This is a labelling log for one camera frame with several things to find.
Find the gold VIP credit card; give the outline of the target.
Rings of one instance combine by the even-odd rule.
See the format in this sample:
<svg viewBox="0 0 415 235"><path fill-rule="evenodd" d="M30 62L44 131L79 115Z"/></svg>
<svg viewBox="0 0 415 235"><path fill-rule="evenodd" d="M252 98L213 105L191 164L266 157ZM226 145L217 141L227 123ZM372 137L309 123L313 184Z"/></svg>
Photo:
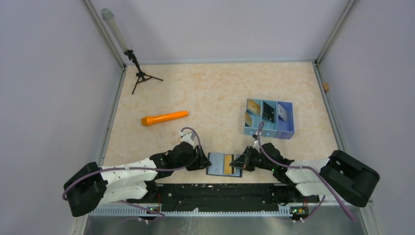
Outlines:
<svg viewBox="0 0 415 235"><path fill-rule="evenodd" d="M227 154L224 156L224 171L225 175L231 175L235 173L234 167L231 166L231 163L234 161L233 154Z"/></svg>

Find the dark blue leather card holder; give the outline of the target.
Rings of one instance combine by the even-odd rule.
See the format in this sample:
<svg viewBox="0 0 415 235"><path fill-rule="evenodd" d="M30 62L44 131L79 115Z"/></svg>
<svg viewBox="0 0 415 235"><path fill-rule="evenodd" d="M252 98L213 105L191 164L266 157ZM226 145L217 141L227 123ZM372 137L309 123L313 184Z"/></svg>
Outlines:
<svg viewBox="0 0 415 235"><path fill-rule="evenodd" d="M211 166L206 169L206 175L241 178L242 170L238 168L234 168L235 169L234 174L225 175L223 173L225 155L226 154L222 154L222 153L209 153L208 154L207 158L211 162ZM234 155L234 160L239 157L239 155L235 155L235 154L233 155Z"/></svg>

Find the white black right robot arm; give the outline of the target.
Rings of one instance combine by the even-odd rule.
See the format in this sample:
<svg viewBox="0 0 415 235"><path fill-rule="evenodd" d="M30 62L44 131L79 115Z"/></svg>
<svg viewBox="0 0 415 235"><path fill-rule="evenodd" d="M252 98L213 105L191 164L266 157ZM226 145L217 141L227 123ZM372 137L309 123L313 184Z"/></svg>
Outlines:
<svg viewBox="0 0 415 235"><path fill-rule="evenodd" d="M328 158L300 162L283 157L271 143L259 149L248 146L230 166L249 172L256 168L272 171L279 182L290 185L287 196L294 202L306 196L338 195L363 208L380 180L377 171L341 150L334 150Z"/></svg>

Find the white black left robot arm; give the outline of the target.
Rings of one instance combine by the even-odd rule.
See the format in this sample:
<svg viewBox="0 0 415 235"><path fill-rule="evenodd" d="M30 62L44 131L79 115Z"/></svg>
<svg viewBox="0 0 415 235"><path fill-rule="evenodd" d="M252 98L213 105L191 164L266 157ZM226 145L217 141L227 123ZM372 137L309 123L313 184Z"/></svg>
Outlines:
<svg viewBox="0 0 415 235"><path fill-rule="evenodd" d="M157 179L177 170L195 171L209 166L211 162L200 145L183 141L172 150L130 164L104 167L88 163L64 184L62 198L68 202L73 217L117 201L152 202L159 194Z"/></svg>

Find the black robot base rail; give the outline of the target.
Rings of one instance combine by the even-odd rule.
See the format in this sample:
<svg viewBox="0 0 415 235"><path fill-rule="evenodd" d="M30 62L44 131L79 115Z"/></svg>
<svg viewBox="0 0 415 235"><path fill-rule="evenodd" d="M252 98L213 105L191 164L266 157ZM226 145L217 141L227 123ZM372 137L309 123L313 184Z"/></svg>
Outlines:
<svg viewBox="0 0 415 235"><path fill-rule="evenodd" d="M165 212L272 212L290 203L318 203L284 184L163 184L156 191L130 203L159 205Z"/></svg>

